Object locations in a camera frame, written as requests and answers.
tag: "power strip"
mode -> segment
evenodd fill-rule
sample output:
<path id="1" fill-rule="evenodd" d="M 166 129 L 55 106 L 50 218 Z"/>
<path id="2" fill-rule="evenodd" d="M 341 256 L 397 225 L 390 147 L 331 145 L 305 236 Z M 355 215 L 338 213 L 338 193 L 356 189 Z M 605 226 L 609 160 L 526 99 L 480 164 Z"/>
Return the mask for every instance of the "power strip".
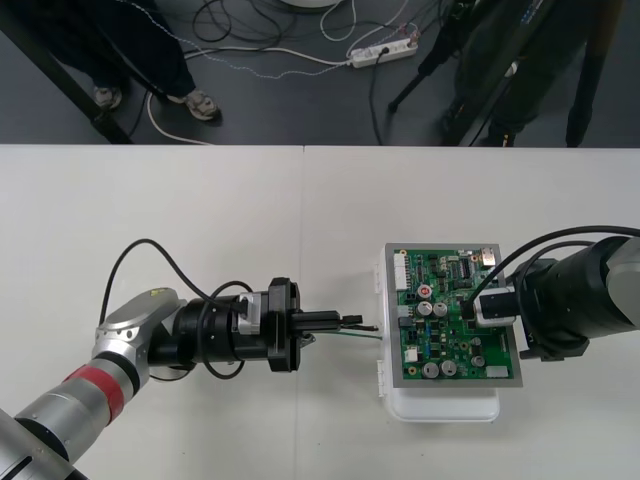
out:
<path id="1" fill-rule="evenodd" d="M 412 57 L 418 51 L 418 44 L 411 41 L 410 38 L 404 40 L 396 40 L 395 42 L 383 43 L 368 48 L 358 48 L 351 52 L 351 65 L 354 68 L 368 67 L 376 63 L 378 55 L 384 48 L 389 49 L 389 53 L 385 53 L 380 57 L 378 63 L 387 63 L 400 58 Z"/>

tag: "sneaker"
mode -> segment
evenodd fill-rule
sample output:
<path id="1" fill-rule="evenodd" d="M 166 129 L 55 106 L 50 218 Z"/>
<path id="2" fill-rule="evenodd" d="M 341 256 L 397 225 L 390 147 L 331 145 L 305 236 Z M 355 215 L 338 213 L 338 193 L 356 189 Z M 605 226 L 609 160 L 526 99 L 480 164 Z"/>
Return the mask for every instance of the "sneaker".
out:
<path id="1" fill-rule="evenodd" d="M 191 115 L 203 122 L 215 120 L 222 114 L 218 105 L 202 90 L 194 90 L 186 97 L 172 97 L 171 95 L 167 95 L 167 98 L 173 103 L 184 103 L 191 112 Z"/>
<path id="2" fill-rule="evenodd" d="M 122 102 L 122 90 L 118 87 L 93 87 L 93 99 L 102 110 L 113 111 Z"/>

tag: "person's leg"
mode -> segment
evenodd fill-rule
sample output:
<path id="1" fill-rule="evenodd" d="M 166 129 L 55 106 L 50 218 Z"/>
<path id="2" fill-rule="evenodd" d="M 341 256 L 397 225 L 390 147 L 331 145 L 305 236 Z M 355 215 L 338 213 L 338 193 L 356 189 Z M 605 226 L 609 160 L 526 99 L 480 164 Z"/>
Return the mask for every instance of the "person's leg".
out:
<path id="1" fill-rule="evenodd" d="M 134 3 L 148 11 L 117 0 L 82 2 L 86 13 L 150 83 L 175 103 L 184 103 L 199 120 L 220 115 L 218 106 L 195 83 L 179 42 L 154 0 Z"/>
<path id="2" fill-rule="evenodd" d="M 500 2 L 495 11 L 472 32 L 458 63 L 454 83 L 456 96 L 442 118 L 443 131 L 449 129 L 463 99 L 473 94 L 480 79 L 486 74 L 487 67 L 503 48 L 504 42 L 508 41 L 527 1 L 530 0 Z"/>
<path id="3" fill-rule="evenodd" d="M 603 0 L 558 1 L 497 102 L 485 144 L 511 143 L 537 117 L 545 95 L 589 37 L 599 1 Z"/>
<path id="4" fill-rule="evenodd" d="M 113 110 L 122 101 L 120 87 L 126 77 L 90 51 L 80 35 L 62 16 L 56 18 L 37 0 L 11 0 L 10 6 L 51 54 L 61 63 L 89 75 L 96 86 L 94 98 L 102 108 Z"/>

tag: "red component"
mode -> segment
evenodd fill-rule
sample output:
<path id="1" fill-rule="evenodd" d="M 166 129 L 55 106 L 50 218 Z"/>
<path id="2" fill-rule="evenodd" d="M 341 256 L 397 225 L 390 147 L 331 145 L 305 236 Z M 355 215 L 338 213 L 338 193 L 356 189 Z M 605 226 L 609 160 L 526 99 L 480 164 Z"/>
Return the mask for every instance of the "red component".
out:
<path id="1" fill-rule="evenodd" d="M 111 412 L 109 423 L 113 422 L 116 417 L 120 415 L 124 409 L 124 393 L 122 392 L 120 384 L 111 375 L 99 368 L 83 365 L 65 378 L 64 381 L 66 382 L 72 378 L 84 378 L 102 390 L 102 393 L 107 397 L 109 411 Z"/>

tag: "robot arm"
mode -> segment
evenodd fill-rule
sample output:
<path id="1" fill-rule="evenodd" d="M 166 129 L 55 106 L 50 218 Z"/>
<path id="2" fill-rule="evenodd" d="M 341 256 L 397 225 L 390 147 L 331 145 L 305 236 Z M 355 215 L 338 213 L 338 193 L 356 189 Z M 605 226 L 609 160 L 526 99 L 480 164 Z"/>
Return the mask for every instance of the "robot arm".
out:
<path id="1" fill-rule="evenodd" d="M 532 248 L 583 233 L 626 236 L 545 247 L 516 269 L 510 287 L 486 289 L 507 265 Z M 535 239 L 495 266 L 462 305 L 463 316 L 475 318 L 479 327 L 508 325 L 520 316 L 529 347 L 521 352 L 522 358 L 552 361 L 580 356 L 590 338 L 640 328 L 638 237 L 638 229 L 589 226 Z M 541 258 L 567 246 L 585 248 L 561 261 Z M 244 286 L 230 282 L 216 292 L 230 285 Z M 250 360 L 266 360 L 272 371 L 291 372 L 300 363 L 300 349 L 314 340 L 313 332 L 357 328 L 362 323 L 362 317 L 341 318 L 334 311 L 302 312 L 297 285 L 286 278 L 274 279 L 264 292 L 198 294 L 204 300 L 189 303 L 166 288 L 138 295 L 99 325 L 89 363 L 15 419 L 0 410 L 0 480 L 85 478 L 73 463 L 152 374 L 176 380 L 204 363 L 215 376 L 232 378 Z M 240 366 L 224 376 L 210 361 L 240 362 Z"/>
<path id="2" fill-rule="evenodd" d="M 335 311 L 302 312 L 299 301 L 287 278 L 264 292 L 217 297 L 216 308 L 168 288 L 138 295 L 98 326 L 91 361 L 15 419 L 0 410 L 0 479 L 85 478 L 71 465 L 151 375 L 178 380 L 203 361 L 266 360 L 272 371 L 291 372 L 313 332 L 362 323 Z"/>
<path id="3" fill-rule="evenodd" d="M 541 258 L 567 246 L 585 248 L 560 261 Z M 591 338 L 640 329 L 640 238 L 551 245 L 508 282 L 508 288 L 482 291 L 468 314 L 484 327 L 512 324 L 519 316 L 528 345 L 522 359 L 579 357 Z"/>

